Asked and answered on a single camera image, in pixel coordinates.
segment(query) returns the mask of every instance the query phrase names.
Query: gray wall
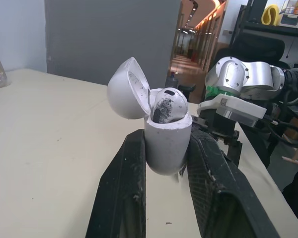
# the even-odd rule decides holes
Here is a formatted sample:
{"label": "gray wall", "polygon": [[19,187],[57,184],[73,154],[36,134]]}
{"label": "gray wall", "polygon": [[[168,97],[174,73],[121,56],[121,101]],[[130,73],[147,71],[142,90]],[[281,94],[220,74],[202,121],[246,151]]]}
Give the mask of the gray wall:
{"label": "gray wall", "polygon": [[46,72],[44,0],[0,0],[0,61]]}
{"label": "gray wall", "polygon": [[167,75],[180,0],[45,0],[48,73],[107,84],[135,57],[151,88]]}

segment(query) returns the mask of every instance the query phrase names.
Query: white earbud case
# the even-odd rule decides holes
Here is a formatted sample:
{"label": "white earbud case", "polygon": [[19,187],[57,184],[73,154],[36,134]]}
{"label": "white earbud case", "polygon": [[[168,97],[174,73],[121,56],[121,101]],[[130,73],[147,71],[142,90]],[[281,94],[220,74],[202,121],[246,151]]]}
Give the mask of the white earbud case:
{"label": "white earbud case", "polygon": [[145,120],[146,161],[160,175],[178,173],[189,145],[192,117],[186,113],[175,122],[152,121],[156,95],[166,89],[150,90],[135,58],[125,61],[108,83],[107,98],[113,111],[126,119]]}

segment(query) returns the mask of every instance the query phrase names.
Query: white earbud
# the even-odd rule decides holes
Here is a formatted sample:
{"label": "white earbud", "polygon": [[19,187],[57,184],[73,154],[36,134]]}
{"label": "white earbud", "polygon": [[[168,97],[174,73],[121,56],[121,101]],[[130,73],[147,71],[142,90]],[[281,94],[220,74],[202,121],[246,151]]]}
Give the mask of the white earbud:
{"label": "white earbud", "polygon": [[188,113],[188,101],[175,88],[164,88],[156,96],[152,114],[152,121],[166,124],[178,121]]}

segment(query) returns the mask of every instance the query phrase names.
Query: black chair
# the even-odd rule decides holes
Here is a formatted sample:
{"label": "black chair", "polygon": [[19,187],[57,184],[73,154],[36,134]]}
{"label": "black chair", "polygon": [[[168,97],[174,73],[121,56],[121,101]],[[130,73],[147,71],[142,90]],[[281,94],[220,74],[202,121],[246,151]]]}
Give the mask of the black chair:
{"label": "black chair", "polygon": [[280,61],[284,51],[285,43],[282,40],[241,33],[231,48],[223,48],[217,52],[212,67],[220,59],[231,56],[244,62],[262,61],[280,68],[290,69],[287,63]]}

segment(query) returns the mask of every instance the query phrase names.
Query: white table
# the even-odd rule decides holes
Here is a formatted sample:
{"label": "white table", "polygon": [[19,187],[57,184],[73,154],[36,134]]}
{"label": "white table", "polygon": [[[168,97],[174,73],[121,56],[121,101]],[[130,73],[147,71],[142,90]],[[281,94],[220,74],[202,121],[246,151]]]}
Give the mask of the white table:
{"label": "white table", "polygon": [[[27,69],[7,76],[12,84],[0,89],[0,238],[83,238],[100,177],[143,120],[117,116],[103,85]],[[236,129],[240,169],[280,236],[298,238],[297,218]],[[149,168],[147,218],[148,238],[200,237],[187,181]]]}

